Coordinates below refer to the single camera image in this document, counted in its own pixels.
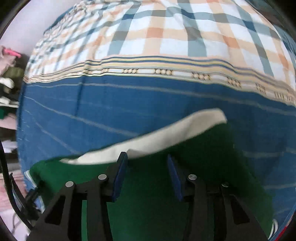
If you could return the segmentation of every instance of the striped fabric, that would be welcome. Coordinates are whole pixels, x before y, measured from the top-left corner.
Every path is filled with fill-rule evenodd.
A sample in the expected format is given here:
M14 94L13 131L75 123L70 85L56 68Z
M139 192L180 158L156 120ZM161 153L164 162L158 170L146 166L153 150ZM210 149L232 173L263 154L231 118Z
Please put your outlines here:
M276 29L244 0L82 1L37 43L24 80L161 75L294 105L294 66Z

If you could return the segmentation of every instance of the bed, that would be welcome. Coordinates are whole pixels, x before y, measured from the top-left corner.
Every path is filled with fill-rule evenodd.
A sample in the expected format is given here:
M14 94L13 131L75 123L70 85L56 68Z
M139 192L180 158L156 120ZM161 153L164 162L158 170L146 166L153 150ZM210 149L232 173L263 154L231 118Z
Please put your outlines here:
M27 64L17 129L22 171L219 109L234 148L272 196L268 236L276 240L296 208L296 44L258 11L244 0L70 8Z

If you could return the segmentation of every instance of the decorative border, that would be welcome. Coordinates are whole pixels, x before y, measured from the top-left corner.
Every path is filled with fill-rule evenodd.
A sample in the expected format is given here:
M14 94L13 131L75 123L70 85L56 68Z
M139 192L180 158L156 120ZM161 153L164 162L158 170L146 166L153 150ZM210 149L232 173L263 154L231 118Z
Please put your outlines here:
M286 83L252 69L236 68L224 60L190 60L162 57L112 57L101 61L88 60L52 74L28 78L26 83L50 83L81 76L134 76L222 84L232 89L258 93L268 99L296 106L295 91Z

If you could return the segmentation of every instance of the green cloth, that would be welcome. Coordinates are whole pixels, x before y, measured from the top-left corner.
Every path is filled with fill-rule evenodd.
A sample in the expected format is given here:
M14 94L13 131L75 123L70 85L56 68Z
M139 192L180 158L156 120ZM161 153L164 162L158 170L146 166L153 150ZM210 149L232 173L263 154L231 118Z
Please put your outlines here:
M24 76L24 70L18 67L9 67L8 70L3 74L3 78L19 78Z
M5 116L9 114L9 110L4 107L0 107L0 119L3 120Z
M129 160L121 195L115 203L108 203L114 241L182 240L188 205L174 197L166 163L168 153L207 183L228 182L269 236L272 198L234 149L228 125L219 124L159 153ZM69 165L60 159L38 162L30 170L36 184L40 180L46 184L42 193L45 205L67 181L89 181L108 166Z

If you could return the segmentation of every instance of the white cloth edge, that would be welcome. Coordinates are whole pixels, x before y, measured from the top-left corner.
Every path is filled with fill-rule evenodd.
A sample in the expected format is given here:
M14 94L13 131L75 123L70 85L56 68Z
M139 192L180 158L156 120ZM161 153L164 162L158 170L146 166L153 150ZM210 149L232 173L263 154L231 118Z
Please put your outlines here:
M111 163L116 162L122 151L127 153L129 159L139 158L191 139L221 123L227 123L222 110L201 110L146 135L114 144L102 150L88 152L77 159L65 158L60 162L72 165Z

